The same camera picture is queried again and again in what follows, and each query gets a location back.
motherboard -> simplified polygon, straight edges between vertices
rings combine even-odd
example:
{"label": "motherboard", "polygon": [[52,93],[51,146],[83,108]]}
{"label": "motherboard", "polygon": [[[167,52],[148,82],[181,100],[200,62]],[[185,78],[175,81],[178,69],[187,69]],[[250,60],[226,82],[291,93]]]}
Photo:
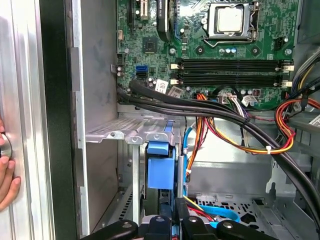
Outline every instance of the motherboard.
{"label": "motherboard", "polygon": [[217,101],[233,87],[255,107],[290,86],[299,0],[117,0],[117,83]]}

yellow wire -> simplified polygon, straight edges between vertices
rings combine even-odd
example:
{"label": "yellow wire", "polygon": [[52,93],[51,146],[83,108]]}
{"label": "yellow wire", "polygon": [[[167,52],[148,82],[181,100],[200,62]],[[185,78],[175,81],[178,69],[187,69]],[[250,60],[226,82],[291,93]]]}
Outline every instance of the yellow wire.
{"label": "yellow wire", "polygon": [[186,196],[183,196],[189,203],[191,203],[193,206],[195,206],[197,209],[200,209],[202,212],[204,212],[204,210],[198,205],[196,204],[194,201],[192,201],[191,199],[187,198]]}
{"label": "yellow wire", "polygon": [[[254,152],[254,153],[257,153],[257,154],[267,154],[268,151],[266,150],[257,150],[257,149],[252,149],[252,148],[247,148],[247,147],[243,147],[243,146],[240,146],[238,143],[236,143],[235,141],[233,141],[232,139],[230,139],[229,137],[227,137],[225,134],[223,134],[219,129],[217,129],[217,127],[215,128],[215,130],[224,138],[226,139],[227,141],[229,141],[230,143],[236,145],[236,146],[239,146],[239,148],[245,150],[245,151],[248,151],[248,152]],[[282,149],[278,149],[278,150],[271,150],[270,153],[271,154],[279,154],[279,153],[283,153],[285,151],[288,151],[289,149],[291,149],[294,145],[294,141],[293,139],[291,140],[291,143],[288,147],[286,148],[282,148]]]}
{"label": "yellow wire", "polygon": [[302,88],[302,86],[304,85],[305,80],[307,79],[307,76],[309,75],[309,73],[311,72],[311,70],[314,68],[314,66],[315,66],[315,65],[312,65],[312,66],[308,69],[308,71],[305,72],[305,74],[303,75],[303,78],[302,78],[301,82],[299,83],[298,89],[301,89],[301,88]]}

blue plastic latch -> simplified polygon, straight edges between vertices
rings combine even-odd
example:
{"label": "blue plastic latch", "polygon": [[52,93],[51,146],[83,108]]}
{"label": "blue plastic latch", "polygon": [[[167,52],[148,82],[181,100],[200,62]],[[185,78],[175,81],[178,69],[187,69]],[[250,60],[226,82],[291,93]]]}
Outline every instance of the blue plastic latch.
{"label": "blue plastic latch", "polygon": [[149,158],[148,188],[174,189],[176,149],[172,149],[172,157]]}
{"label": "blue plastic latch", "polygon": [[148,154],[169,155],[169,143],[162,141],[150,141],[146,149]]}

pcie slot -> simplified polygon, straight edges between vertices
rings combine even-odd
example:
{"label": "pcie slot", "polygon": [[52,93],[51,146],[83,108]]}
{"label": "pcie slot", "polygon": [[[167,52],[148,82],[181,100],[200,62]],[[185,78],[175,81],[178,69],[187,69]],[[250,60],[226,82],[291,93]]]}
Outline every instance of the pcie slot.
{"label": "pcie slot", "polygon": [[185,72],[278,72],[283,63],[277,60],[181,59],[179,68]]}
{"label": "pcie slot", "polygon": [[128,0],[127,5],[126,5],[126,12],[127,12],[127,16],[126,16],[126,21],[127,21],[127,25],[130,28],[131,33],[134,30],[134,21],[135,21],[135,16],[134,16],[134,3],[136,1],[135,0]]}
{"label": "pcie slot", "polygon": [[184,73],[180,81],[185,86],[232,85],[244,87],[280,87],[282,76],[273,75],[217,75],[201,73]]}

white cable tie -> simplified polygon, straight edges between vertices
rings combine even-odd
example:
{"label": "white cable tie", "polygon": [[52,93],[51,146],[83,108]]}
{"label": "white cable tie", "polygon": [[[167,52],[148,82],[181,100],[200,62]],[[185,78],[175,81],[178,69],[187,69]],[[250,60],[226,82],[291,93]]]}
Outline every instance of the white cable tie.
{"label": "white cable tie", "polygon": [[266,146],[266,154],[270,155],[271,154],[271,146]]}

